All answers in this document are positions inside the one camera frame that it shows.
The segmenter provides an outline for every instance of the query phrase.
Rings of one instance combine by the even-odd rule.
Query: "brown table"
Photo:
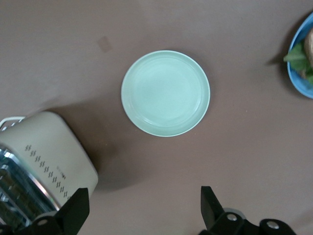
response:
[[[312,11],[303,0],[0,3],[0,118],[61,114],[99,172],[80,234],[196,235],[200,188],[224,207],[313,231],[313,101],[282,63]],[[211,102],[191,131],[140,131],[120,99],[131,64],[176,50],[206,72]]]

